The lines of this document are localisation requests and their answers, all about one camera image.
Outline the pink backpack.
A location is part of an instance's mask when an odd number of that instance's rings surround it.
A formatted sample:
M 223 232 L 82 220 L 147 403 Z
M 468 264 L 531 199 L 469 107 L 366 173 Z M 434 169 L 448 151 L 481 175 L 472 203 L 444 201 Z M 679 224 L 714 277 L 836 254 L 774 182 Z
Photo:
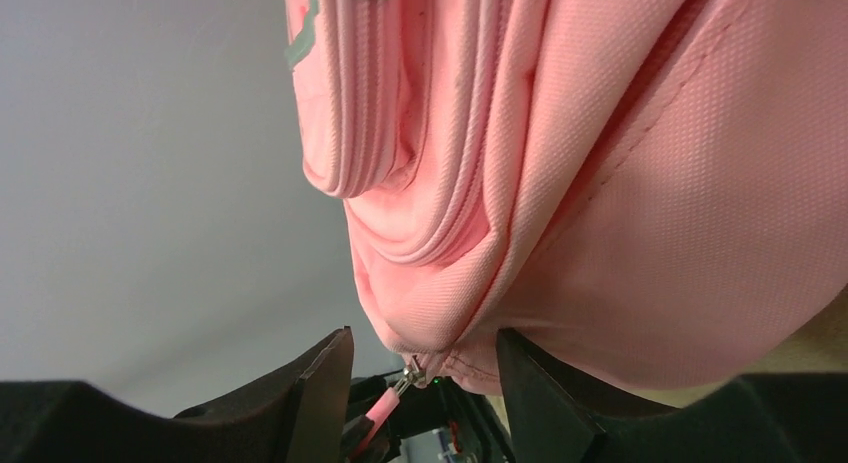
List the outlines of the pink backpack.
M 409 385 L 503 328 L 638 396 L 847 368 L 847 0 L 284 0 L 310 183 Z

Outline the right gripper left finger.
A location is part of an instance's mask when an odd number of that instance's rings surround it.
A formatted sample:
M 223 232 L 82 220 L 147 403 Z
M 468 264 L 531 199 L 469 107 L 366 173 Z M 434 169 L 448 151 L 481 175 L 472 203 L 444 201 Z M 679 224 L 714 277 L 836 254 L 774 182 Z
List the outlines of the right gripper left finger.
M 287 365 L 173 418 L 82 381 L 4 382 L 4 462 L 335 462 L 354 356 L 327 335 Z

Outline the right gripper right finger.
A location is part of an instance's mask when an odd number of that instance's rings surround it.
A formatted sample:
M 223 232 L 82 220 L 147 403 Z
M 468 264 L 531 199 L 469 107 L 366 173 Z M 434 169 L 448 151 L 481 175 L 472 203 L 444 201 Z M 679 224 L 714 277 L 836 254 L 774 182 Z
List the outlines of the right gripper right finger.
M 514 329 L 497 359 L 519 462 L 844 462 L 844 373 L 747 374 L 673 408 L 569 366 Z

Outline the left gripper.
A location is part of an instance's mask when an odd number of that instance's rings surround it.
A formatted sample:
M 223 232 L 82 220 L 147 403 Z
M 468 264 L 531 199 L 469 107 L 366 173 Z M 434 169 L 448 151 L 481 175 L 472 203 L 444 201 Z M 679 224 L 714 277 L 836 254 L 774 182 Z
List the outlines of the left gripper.
M 514 462 L 508 431 L 489 400 L 450 378 L 412 387 L 379 431 L 387 462 Z

